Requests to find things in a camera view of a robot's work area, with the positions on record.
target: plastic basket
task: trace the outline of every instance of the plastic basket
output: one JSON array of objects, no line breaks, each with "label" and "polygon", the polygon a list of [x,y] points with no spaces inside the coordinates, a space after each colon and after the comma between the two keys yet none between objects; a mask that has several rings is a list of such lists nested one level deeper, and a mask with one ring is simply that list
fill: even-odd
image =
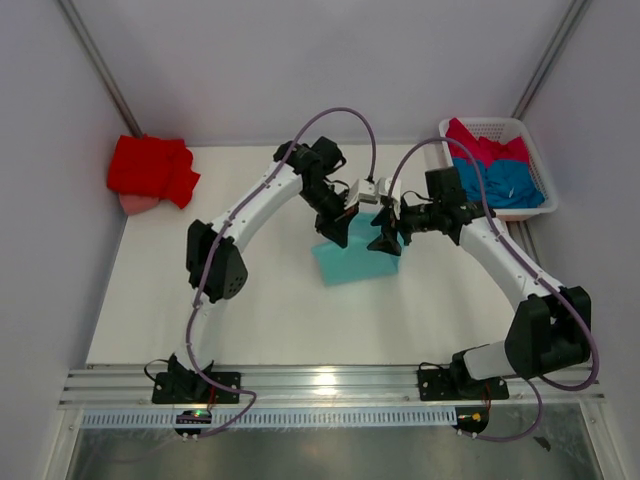
[{"label": "plastic basket", "polygon": [[[449,120],[440,122],[440,135],[446,135],[449,129]],[[536,146],[531,140],[531,135],[520,120],[515,118],[458,118],[467,127],[474,137],[487,137],[489,140],[507,143],[516,137],[522,137],[529,151],[529,171],[538,190],[544,196],[544,202],[537,208],[506,208],[495,209],[496,215],[505,221],[522,221],[541,213],[553,212],[558,208],[558,195],[551,181],[551,176],[540,158]],[[444,145],[444,154],[447,165],[453,165],[451,152],[447,144]]]}]

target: black joint housing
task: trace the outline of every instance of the black joint housing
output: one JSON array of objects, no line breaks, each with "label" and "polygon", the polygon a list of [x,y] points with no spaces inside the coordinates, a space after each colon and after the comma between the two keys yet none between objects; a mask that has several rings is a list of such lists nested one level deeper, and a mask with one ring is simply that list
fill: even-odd
[{"label": "black joint housing", "polygon": [[457,207],[466,203],[467,192],[462,188],[460,174],[456,167],[427,170],[425,172],[427,190],[434,203],[443,207]]},{"label": "black joint housing", "polygon": [[[194,221],[187,231],[187,270],[189,284],[198,288],[211,245],[218,235],[211,224]],[[247,281],[248,272],[238,247],[231,237],[222,238],[216,249],[204,284],[204,293],[211,303],[235,297]]]},{"label": "black joint housing", "polygon": [[[273,159],[282,161],[291,142],[280,145]],[[315,228],[325,238],[346,248],[349,242],[349,224],[358,213],[354,207],[345,211],[345,194],[337,194],[328,185],[326,176],[344,166],[346,160],[338,145],[326,137],[320,137],[312,147],[306,144],[296,145],[287,159],[287,165],[294,173],[302,176],[300,196],[316,213]]]},{"label": "black joint housing", "polygon": [[[591,330],[591,299],[587,292],[573,287],[561,288],[560,294]],[[553,295],[532,295],[520,303],[504,346],[514,371],[527,379],[578,365],[591,355],[577,322]]]}]

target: wire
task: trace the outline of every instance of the wire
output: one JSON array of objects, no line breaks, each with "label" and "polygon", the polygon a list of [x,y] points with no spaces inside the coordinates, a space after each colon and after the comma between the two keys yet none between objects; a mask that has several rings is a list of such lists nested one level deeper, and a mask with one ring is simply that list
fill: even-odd
[{"label": "wire", "polygon": [[464,435],[465,437],[478,438],[480,440],[484,440],[485,442],[494,442],[494,443],[515,442],[516,440],[520,440],[530,435],[533,431],[535,431],[540,426],[540,422],[542,421],[542,410],[543,410],[542,397],[540,396],[540,392],[538,391],[536,386],[533,383],[531,383],[530,380],[527,380],[527,379],[523,379],[523,380],[529,384],[529,386],[531,387],[531,390],[533,390],[533,393],[536,396],[536,400],[538,401],[538,414],[536,415],[535,421],[531,424],[529,428],[527,428],[524,432],[518,433],[517,435],[512,435],[510,437],[493,437],[491,435],[476,435],[474,437],[473,434],[469,432],[465,432],[463,430],[458,430],[458,432],[461,435]]},{"label": "wire", "polygon": [[[482,180],[482,174],[480,173],[480,169],[478,168],[477,160],[473,157],[473,155],[467,149],[467,147],[465,147],[462,143],[458,142],[457,140],[454,140],[452,138],[447,138],[447,137],[432,137],[432,138],[423,140],[421,142],[418,142],[416,145],[410,148],[409,151],[405,154],[405,156],[400,160],[400,163],[398,164],[398,167],[396,168],[396,171],[393,174],[393,178],[391,179],[391,185],[390,185],[389,191],[393,192],[393,188],[395,187],[396,181],[398,180],[400,171],[402,170],[402,167],[404,167],[405,163],[407,163],[411,155],[413,155],[418,149],[424,147],[425,145],[429,145],[431,143],[439,143],[439,142],[447,142],[447,143],[456,145],[457,147],[462,149],[462,151],[467,155],[467,157],[469,158],[469,161],[471,162],[471,165],[473,166],[473,169],[475,170],[476,177],[478,178],[478,183],[480,184],[480,197],[482,199],[482,209],[484,210],[484,214],[485,214],[485,217],[487,218],[487,222],[489,223],[489,227],[491,228],[491,231],[493,232],[493,234],[496,236],[496,239],[500,243],[502,243],[502,245],[509,252],[509,254],[514,258],[514,260],[516,260],[522,266],[522,268],[524,268],[527,271],[527,273],[529,273],[529,275],[535,278],[540,285],[542,285],[547,291],[549,291],[549,293],[551,293],[551,295],[553,295],[558,300],[558,302],[560,302],[560,304],[569,312],[569,314],[576,321],[576,323],[578,324],[578,327],[580,328],[583,335],[587,339],[587,343],[589,344],[589,348],[591,349],[593,364],[591,368],[591,373],[589,374],[589,376],[584,382],[582,382],[579,385],[562,385],[547,379],[544,375],[541,375],[540,379],[543,382],[546,382],[547,384],[555,388],[558,388],[560,390],[565,390],[565,391],[576,392],[576,391],[589,388],[596,381],[596,378],[598,377],[598,373],[600,371],[600,355],[598,353],[598,347],[595,343],[593,335],[591,335],[591,331],[589,330],[589,327],[587,327],[587,324],[585,323],[583,318],[580,316],[578,311],[573,307],[573,305],[571,305],[571,303],[569,303],[569,301],[565,299],[559,291],[553,288],[553,286],[550,285],[549,282],[547,282],[544,278],[539,278],[538,272],[533,267],[531,267],[531,265],[529,265],[529,262],[527,262],[511,246],[511,244],[502,236],[495,221],[493,220],[493,217],[491,216],[491,210],[489,209],[489,204],[487,203],[487,194],[484,189],[484,181]],[[511,436],[511,437],[489,437],[486,435],[477,435],[477,437],[475,438],[480,438],[481,440],[487,440],[490,442],[500,442],[500,443],[511,442],[511,441],[519,440],[521,438],[526,437],[531,432],[533,432],[536,428],[538,428],[538,426],[540,425],[540,421],[542,419],[542,410],[543,410],[542,398],[540,397],[540,393],[538,392],[538,389],[535,387],[533,383],[531,383],[528,379],[524,379],[524,381],[529,384],[529,386],[535,393],[536,399],[538,401],[538,416],[536,418],[536,421],[533,423],[533,425],[531,425],[531,427],[529,427],[523,433]]]},{"label": "wire", "polygon": [[419,198],[420,200],[422,200],[423,202],[432,202],[432,201],[433,201],[433,199],[432,199],[432,198],[429,198],[429,197],[423,197],[422,195],[420,195],[420,194],[419,194],[418,192],[416,192],[415,190],[407,190],[406,192],[404,192],[404,193],[402,194],[402,196],[401,196],[400,198],[404,198],[404,196],[405,196],[407,193],[413,193],[416,197],[418,197],[418,198]]},{"label": "wire", "polygon": [[489,413],[491,412],[491,387],[489,386],[488,380],[484,382],[484,388],[487,391],[487,396],[485,397],[484,392],[482,392],[482,400],[487,407],[487,413]]},{"label": "wire", "polygon": [[151,365],[152,363],[155,362],[164,362],[164,363],[169,363],[169,360],[165,360],[164,358],[156,358],[155,360],[151,360],[149,363],[147,363],[142,370],[144,371],[144,374],[147,376],[147,378],[149,380],[151,380],[153,383],[156,383],[156,378],[153,377],[150,373],[149,370],[147,370],[147,368],[149,368],[149,365]]},{"label": "wire", "polygon": [[211,409],[216,406],[216,387],[211,387],[211,395],[207,403],[207,412],[211,413]]},{"label": "wire", "polygon": [[349,194],[349,192],[351,191],[351,187],[349,186],[349,184],[347,182],[343,182],[342,180],[327,180],[328,183],[330,184],[337,184],[337,185],[342,185],[345,188],[345,191],[347,192],[347,194]]},{"label": "wire", "polygon": [[187,355],[189,357],[189,361],[191,362],[191,366],[193,367],[195,372],[200,376],[200,378],[202,378],[209,385],[212,385],[216,389],[223,390],[225,392],[235,393],[235,394],[240,394],[240,395],[249,395],[249,396],[251,396],[251,400],[249,401],[249,404],[247,406],[245,406],[245,408],[243,408],[240,411],[240,413],[238,413],[236,416],[232,417],[231,419],[229,419],[228,421],[226,421],[225,423],[223,423],[219,427],[216,427],[216,428],[214,428],[212,430],[204,432],[203,434],[200,435],[200,438],[210,437],[212,435],[215,435],[215,434],[217,434],[219,432],[222,432],[222,431],[226,430],[227,427],[229,427],[234,422],[236,422],[238,419],[240,419],[243,415],[245,415],[251,409],[251,407],[253,407],[253,405],[256,402],[256,399],[258,398],[256,392],[254,392],[252,390],[245,390],[245,389],[239,389],[239,388],[238,389],[230,388],[230,387],[227,387],[226,385],[223,385],[221,383],[218,383],[218,382],[210,379],[207,375],[205,375],[205,373],[202,371],[202,369],[198,365],[197,360],[195,358],[195,354],[193,353],[193,346],[192,346],[192,342],[191,342],[191,333],[192,333],[192,330],[193,330],[193,324],[194,324],[195,319],[197,317],[198,311],[200,310],[200,307],[202,306],[201,298],[202,298],[202,294],[203,294],[203,291],[204,291],[205,283],[206,283],[207,278],[209,276],[209,271],[211,270],[211,264],[213,262],[213,256],[215,255],[215,252],[216,252],[218,246],[220,245],[220,241],[222,240],[222,238],[224,238],[225,233],[227,232],[229,227],[232,225],[233,220],[242,211],[242,209],[244,209],[262,190],[267,188],[267,186],[273,181],[273,179],[276,177],[276,175],[278,175],[280,170],[282,170],[284,168],[284,166],[287,163],[287,160],[289,160],[289,157],[293,153],[293,150],[296,147],[296,144],[298,143],[300,138],[302,138],[302,135],[304,135],[304,133],[309,129],[309,127],[311,127],[311,125],[313,125],[319,119],[321,119],[322,117],[324,117],[326,115],[329,115],[330,113],[334,113],[334,112],[346,112],[346,113],[350,113],[352,115],[355,115],[356,117],[358,117],[362,121],[362,123],[364,124],[365,128],[367,129],[367,132],[369,133],[369,137],[371,139],[371,152],[372,152],[371,153],[371,168],[369,170],[368,179],[371,179],[371,181],[373,181],[373,175],[374,175],[375,166],[376,166],[376,140],[375,140],[375,136],[373,134],[373,129],[371,128],[371,125],[369,124],[367,119],[364,118],[364,116],[361,113],[357,112],[356,110],[354,110],[352,108],[349,108],[349,107],[329,108],[327,110],[324,110],[324,111],[318,113],[313,118],[311,118],[307,123],[304,124],[304,126],[300,129],[300,131],[296,134],[296,136],[293,138],[293,140],[289,144],[289,147],[287,148],[287,151],[285,152],[284,156],[282,157],[282,159],[280,160],[280,162],[278,163],[276,168],[273,170],[273,172],[271,172],[271,174],[265,179],[265,181],[263,183],[261,183],[258,187],[256,187],[255,190],[250,192],[243,200],[240,201],[240,203],[238,203],[238,205],[229,214],[227,219],[223,222],[222,228],[220,228],[220,231],[218,232],[218,234],[216,235],[216,237],[213,240],[213,243],[211,245],[211,249],[209,250],[209,254],[207,255],[207,259],[205,261],[204,269],[202,271],[202,278],[200,279],[200,284],[198,285],[198,289],[196,291],[196,295],[195,295],[194,300],[193,300],[193,304],[192,304],[193,309],[191,311],[191,315],[189,316],[189,321],[187,322],[187,328],[186,328],[186,332],[185,332],[185,344],[186,344]]},{"label": "wire", "polygon": [[446,370],[445,366],[447,364],[446,363],[440,364],[440,363],[422,362],[420,365],[418,365],[418,370],[424,370],[424,368],[422,368],[423,365],[427,365],[429,367],[436,367],[436,368],[439,368],[440,370]]}]

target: teal cloth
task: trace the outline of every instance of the teal cloth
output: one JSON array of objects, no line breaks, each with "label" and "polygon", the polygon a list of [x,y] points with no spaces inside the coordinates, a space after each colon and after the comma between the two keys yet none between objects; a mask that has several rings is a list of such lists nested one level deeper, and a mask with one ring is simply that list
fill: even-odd
[{"label": "teal cloth", "polygon": [[349,225],[347,248],[327,242],[311,249],[325,285],[340,285],[398,273],[400,257],[367,250],[367,245],[380,235],[380,227],[370,225],[375,216],[359,213],[354,217]]},{"label": "teal cloth", "polygon": [[[472,202],[482,199],[478,176],[471,162],[454,158],[453,165],[460,173],[462,188]],[[477,163],[487,193],[487,203],[492,208],[536,208],[544,202],[544,196],[531,178],[529,165],[516,160],[496,160],[489,168]]]}]

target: white tabletop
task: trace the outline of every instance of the white tabletop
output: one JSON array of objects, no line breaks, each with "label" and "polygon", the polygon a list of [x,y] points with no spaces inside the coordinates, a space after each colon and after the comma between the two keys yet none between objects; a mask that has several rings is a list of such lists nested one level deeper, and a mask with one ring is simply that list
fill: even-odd
[{"label": "white tabletop", "polygon": [[[369,167],[368,146],[341,147],[336,178],[352,183]],[[376,177],[391,176],[409,146],[379,147]],[[127,220],[87,359],[141,364],[167,358],[184,338],[192,299],[186,235],[209,222],[255,183],[275,147],[193,148],[202,177],[191,204],[168,202]],[[436,148],[415,154],[403,190],[425,193]],[[417,364],[448,362],[462,349],[502,340],[513,310],[482,267],[438,232],[417,234],[396,276],[325,287],[310,249],[325,240],[315,212],[295,198],[255,235],[243,254],[249,280],[212,319],[216,363]]]}]

